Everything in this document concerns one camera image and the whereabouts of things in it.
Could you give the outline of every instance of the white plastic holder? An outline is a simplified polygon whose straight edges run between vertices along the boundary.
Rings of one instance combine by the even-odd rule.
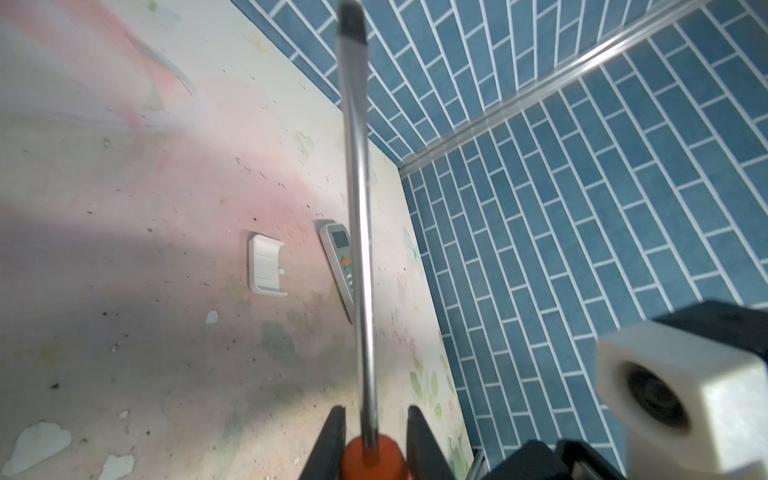
[[[248,283],[254,293],[286,296],[280,290],[280,275],[285,270],[278,265],[278,253],[285,243],[256,234],[248,241]]]

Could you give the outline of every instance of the metal trim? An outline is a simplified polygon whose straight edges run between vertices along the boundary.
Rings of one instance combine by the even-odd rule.
[[[472,138],[485,133],[526,108],[531,107],[533,104],[544,100],[550,94],[560,90],[587,71],[602,65],[708,2],[709,0],[670,0],[656,8],[652,8],[650,12],[641,17],[637,22],[621,29],[608,40],[594,46],[583,55],[566,62],[544,78],[526,85],[511,97],[490,107],[475,120],[471,120],[467,124],[456,128],[426,149],[404,158],[398,164],[400,178],[407,177],[449,151],[470,141]]]

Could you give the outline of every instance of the white chipped spot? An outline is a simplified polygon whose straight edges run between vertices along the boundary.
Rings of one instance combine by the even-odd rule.
[[[205,316],[205,324],[210,325],[211,323],[219,323],[219,310],[211,310]]]
[[[11,459],[5,463],[2,474],[8,477],[17,475],[66,449],[70,443],[72,435],[57,423],[40,422],[27,427],[18,436]]]
[[[118,480],[129,475],[134,470],[134,456],[116,457],[109,455],[104,466],[101,467],[101,475],[98,480]]]

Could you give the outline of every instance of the blue tile wall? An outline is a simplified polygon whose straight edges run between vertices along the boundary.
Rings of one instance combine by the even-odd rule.
[[[585,1],[607,16],[584,21],[592,42],[647,3]],[[547,4],[580,21],[519,0],[516,45],[535,45]],[[768,309],[768,69],[753,47],[768,18],[751,5],[695,11],[404,181],[492,466],[529,439],[576,437],[623,469],[623,428],[594,389],[597,337],[707,298]],[[503,43],[464,8],[451,28]]]
[[[338,0],[232,3],[332,102],[341,102],[335,55]],[[369,137],[398,163],[593,47],[652,3],[363,0],[369,32]],[[718,15],[730,15],[722,10]]]

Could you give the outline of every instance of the white remote control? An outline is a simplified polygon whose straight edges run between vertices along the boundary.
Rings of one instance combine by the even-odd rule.
[[[331,264],[333,278],[336,279],[336,285],[341,292],[347,318],[352,323],[354,286],[352,285],[352,246],[349,244],[349,234],[341,223],[327,223],[320,228],[320,239],[328,262]]]

